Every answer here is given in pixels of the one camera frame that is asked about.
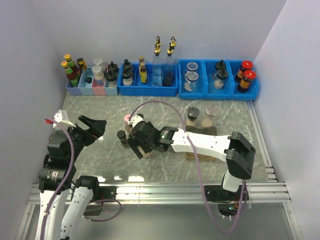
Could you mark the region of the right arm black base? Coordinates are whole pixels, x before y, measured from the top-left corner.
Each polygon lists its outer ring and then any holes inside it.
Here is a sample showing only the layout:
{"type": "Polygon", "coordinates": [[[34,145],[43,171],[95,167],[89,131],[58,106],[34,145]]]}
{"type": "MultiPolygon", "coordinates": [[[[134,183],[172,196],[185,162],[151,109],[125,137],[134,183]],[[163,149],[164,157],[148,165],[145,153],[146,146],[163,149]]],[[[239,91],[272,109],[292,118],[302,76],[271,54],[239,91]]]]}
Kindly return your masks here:
{"type": "Polygon", "coordinates": [[[217,209],[223,217],[234,218],[239,209],[242,185],[236,192],[224,190],[219,185],[205,185],[205,197],[208,202],[217,203],[217,209]]]}

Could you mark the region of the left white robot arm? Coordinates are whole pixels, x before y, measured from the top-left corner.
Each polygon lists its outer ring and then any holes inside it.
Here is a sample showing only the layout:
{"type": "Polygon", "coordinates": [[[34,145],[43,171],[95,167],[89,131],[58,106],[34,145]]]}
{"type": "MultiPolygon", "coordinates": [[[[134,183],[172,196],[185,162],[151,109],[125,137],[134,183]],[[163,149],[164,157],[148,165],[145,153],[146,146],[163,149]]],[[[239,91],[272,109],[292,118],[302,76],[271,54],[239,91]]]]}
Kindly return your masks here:
{"type": "Polygon", "coordinates": [[[107,121],[84,115],[78,119],[88,128],[82,129],[59,112],[53,119],[45,119],[55,131],[49,137],[48,154],[39,171],[37,240],[74,240],[87,205],[101,195],[97,177],[81,176],[75,184],[72,180],[77,157],[83,148],[104,135],[107,121]]]}

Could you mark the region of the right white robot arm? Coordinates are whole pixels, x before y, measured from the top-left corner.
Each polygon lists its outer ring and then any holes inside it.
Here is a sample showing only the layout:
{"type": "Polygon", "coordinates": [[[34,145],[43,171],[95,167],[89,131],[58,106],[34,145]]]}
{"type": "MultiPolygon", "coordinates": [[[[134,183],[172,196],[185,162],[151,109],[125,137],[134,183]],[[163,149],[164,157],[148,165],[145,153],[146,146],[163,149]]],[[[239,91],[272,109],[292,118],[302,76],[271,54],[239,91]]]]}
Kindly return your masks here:
{"type": "Polygon", "coordinates": [[[128,120],[127,124],[132,127],[127,143],[139,159],[143,158],[144,154],[157,151],[197,153],[225,162],[227,171],[222,180],[220,194],[226,200],[233,199],[243,180],[252,177],[256,149],[240,132],[215,136],[169,126],[158,130],[139,115],[128,120]]]}

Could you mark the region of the silver lid spice jar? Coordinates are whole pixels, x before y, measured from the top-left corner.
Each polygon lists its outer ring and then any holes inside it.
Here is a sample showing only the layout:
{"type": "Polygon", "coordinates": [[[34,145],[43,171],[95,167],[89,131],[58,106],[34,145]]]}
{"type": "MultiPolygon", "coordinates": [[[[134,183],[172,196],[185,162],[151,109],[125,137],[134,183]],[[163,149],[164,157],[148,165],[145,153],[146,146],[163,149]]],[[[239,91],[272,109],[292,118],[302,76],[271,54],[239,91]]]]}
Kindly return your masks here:
{"type": "Polygon", "coordinates": [[[205,109],[205,116],[201,120],[201,126],[203,128],[215,127],[216,126],[216,116],[218,115],[220,108],[217,105],[208,105],[205,109]]]}

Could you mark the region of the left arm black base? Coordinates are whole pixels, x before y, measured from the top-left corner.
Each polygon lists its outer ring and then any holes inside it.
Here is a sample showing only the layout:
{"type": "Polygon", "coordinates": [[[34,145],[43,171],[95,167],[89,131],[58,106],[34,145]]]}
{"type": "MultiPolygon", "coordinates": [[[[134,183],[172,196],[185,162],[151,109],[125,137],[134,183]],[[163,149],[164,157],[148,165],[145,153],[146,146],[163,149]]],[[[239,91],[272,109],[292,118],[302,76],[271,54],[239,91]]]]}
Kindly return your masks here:
{"type": "MultiPolygon", "coordinates": [[[[93,200],[102,200],[102,199],[115,199],[117,193],[117,187],[112,186],[102,186],[99,188],[98,193],[93,195],[93,200]]],[[[92,202],[86,207],[84,211],[84,216],[98,216],[102,213],[103,210],[103,202],[92,202]]]]}

